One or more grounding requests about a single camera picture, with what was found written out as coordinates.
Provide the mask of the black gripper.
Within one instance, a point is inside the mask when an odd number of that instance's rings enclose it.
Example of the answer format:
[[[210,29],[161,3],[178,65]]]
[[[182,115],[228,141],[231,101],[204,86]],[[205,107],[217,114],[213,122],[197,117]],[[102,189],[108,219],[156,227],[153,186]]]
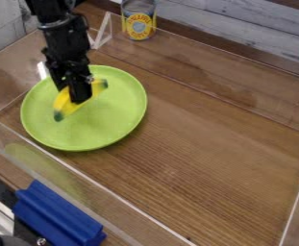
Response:
[[[38,29],[46,42],[42,54],[49,76],[57,90],[69,87],[70,101],[80,104],[92,96],[86,19],[82,14],[73,12],[45,12],[37,18]]]

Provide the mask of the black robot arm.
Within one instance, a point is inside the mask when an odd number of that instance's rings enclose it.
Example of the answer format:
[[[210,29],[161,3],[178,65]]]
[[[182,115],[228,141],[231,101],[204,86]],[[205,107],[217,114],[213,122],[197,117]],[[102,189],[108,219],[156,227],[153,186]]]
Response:
[[[37,17],[46,46],[45,66],[57,90],[69,89],[70,101],[82,103],[92,96],[88,69],[88,24],[82,14],[72,12],[76,0],[25,0]]]

